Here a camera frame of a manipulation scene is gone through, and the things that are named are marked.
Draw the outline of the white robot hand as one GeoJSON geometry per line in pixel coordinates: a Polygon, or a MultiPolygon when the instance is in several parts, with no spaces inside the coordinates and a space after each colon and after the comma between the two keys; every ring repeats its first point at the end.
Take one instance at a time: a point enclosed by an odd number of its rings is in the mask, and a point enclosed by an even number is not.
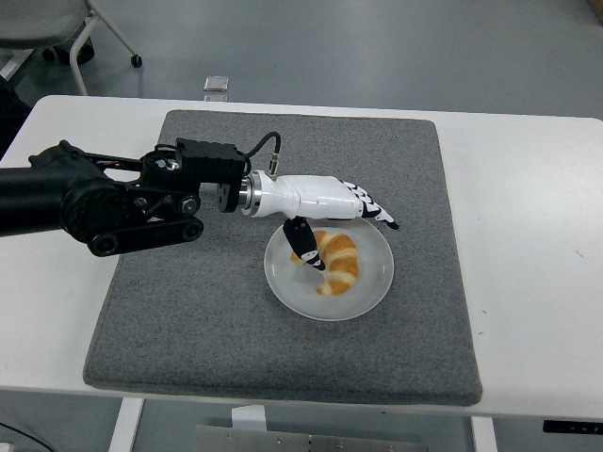
{"type": "Polygon", "coordinates": [[[357,184],[333,176],[284,175],[256,171],[251,179],[250,215],[285,215],[283,231],[293,252],[306,264],[323,271],[326,265],[308,223],[311,219],[373,218],[397,230],[397,222],[357,184]]]}

